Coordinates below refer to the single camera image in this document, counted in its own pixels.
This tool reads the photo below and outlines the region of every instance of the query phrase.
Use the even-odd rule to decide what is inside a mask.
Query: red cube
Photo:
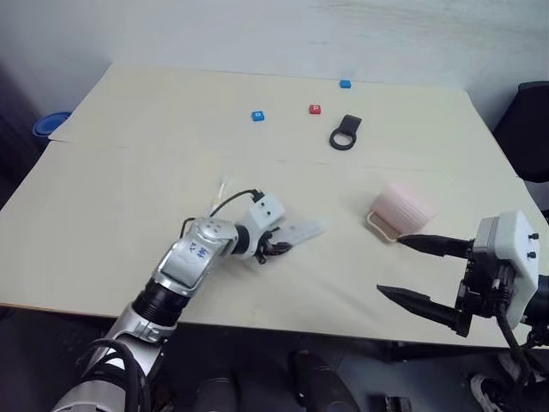
[[[320,105],[310,105],[309,114],[320,114]]]

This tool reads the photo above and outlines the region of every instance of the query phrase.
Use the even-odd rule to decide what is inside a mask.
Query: blue block
[[[261,110],[258,110],[257,112],[252,112],[251,113],[251,119],[254,122],[261,122],[261,121],[265,120],[265,115],[263,114],[263,112]]]
[[[351,88],[350,80],[340,80],[340,88]]]

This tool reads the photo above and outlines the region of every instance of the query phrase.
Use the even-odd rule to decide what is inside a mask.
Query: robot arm
[[[283,218],[284,207],[278,199],[262,195],[237,223],[214,217],[195,219],[162,258],[145,288],[124,308],[106,340],[94,343],[98,348],[81,383],[67,392],[52,412],[137,412],[129,409],[135,408],[130,401],[146,412],[148,400],[143,395],[135,399],[135,385],[130,387],[130,369],[137,370],[140,375],[134,379],[146,385],[159,367],[163,345],[176,330],[181,312],[204,276],[229,255],[264,262],[266,234]],[[118,352],[129,350],[126,358],[131,359],[114,357],[117,348]]]

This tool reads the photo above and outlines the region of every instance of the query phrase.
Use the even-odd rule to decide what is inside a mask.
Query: pink cup
[[[387,241],[394,242],[403,234],[418,232],[436,215],[428,202],[406,186],[391,183],[371,204],[366,222]]]

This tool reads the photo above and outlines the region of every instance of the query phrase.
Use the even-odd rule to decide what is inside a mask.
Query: table
[[[251,121],[255,110],[264,122]],[[339,152],[328,137],[345,114],[363,120],[354,148]],[[437,207],[425,233],[468,239],[481,218],[522,209],[547,246],[543,216],[462,91],[113,65],[51,138],[0,212],[6,305],[118,315],[180,222],[205,213],[221,175],[230,192],[272,192],[288,221],[324,219],[328,230],[262,267],[227,260],[182,321],[504,346],[494,319],[475,318],[464,339],[376,290],[411,288],[453,305],[465,269],[364,227],[392,181]],[[247,207],[232,203],[220,217]],[[519,341],[527,331],[516,329]]]

